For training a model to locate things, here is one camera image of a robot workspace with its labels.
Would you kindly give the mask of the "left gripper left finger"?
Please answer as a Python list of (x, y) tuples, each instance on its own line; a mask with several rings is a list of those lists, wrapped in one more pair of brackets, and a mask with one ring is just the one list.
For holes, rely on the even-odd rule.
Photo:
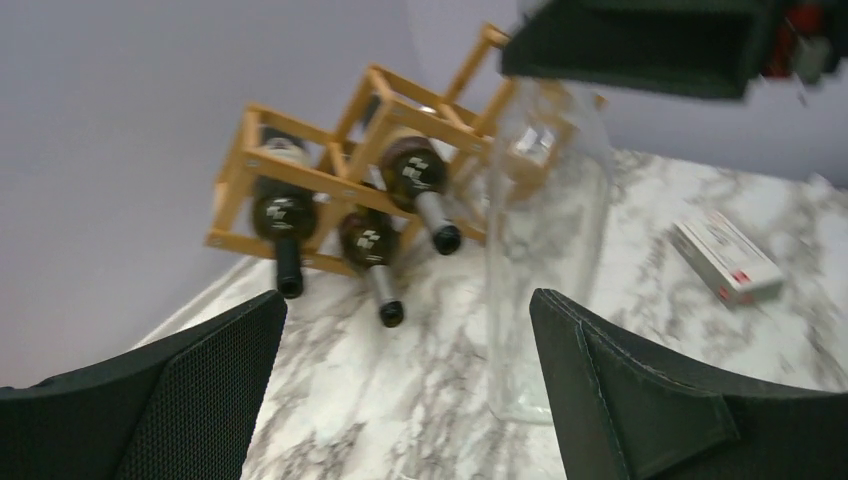
[(262, 293), (194, 327), (1, 391), (5, 479), (237, 479), (287, 314)]

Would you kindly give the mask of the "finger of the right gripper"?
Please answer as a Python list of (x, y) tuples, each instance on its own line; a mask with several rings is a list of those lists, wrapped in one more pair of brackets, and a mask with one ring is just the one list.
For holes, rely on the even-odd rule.
[(779, 1), (547, 1), (500, 70), (682, 97), (738, 100), (767, 61)]

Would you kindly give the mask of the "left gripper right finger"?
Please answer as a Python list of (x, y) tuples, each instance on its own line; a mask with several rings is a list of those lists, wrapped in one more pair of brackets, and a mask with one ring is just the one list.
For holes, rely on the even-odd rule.
[(694, 360), (551, 289), (529, 314), (570, 479), (843, 479), (847, 397)]

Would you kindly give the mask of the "clear square glass bottle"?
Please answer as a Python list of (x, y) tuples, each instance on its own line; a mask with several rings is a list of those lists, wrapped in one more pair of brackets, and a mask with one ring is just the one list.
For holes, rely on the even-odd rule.
[(488, 401), (501, 420), (548, 424), (529, 304), (538, 288), (589, 298), (614, 155), (593, 91), (558, 80), (513, 85), (487, 157)]

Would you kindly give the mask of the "green wine bottle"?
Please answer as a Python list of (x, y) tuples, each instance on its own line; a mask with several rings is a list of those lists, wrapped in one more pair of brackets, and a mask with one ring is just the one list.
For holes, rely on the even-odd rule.
[(381, 323), (399, 326), (405, 310), (397, 293), (392, 264), (399, 251), (399, 233), (391, 216), (357, 205), (337, 229), (344, 260), (370, 285)]
[[(312, 165), (304, 141), (270, 126), (261, 129), (266, 153), (302, 167)], [(317, 227), (317, 208), (312, 191), (268, 177), (258, 176), (253, 186), (251, 224), (258, 237), (271, 244), (276, 265), (276, 290), (286, 299), (304, 292), (301, 246)]]
[(393, 130), (382, 144), (378, 170), (392, 202), (419, 216), (435, 250), (456, 252), (462, 233), (444, 205), (447, 164), (430, 139), (408, 127)]

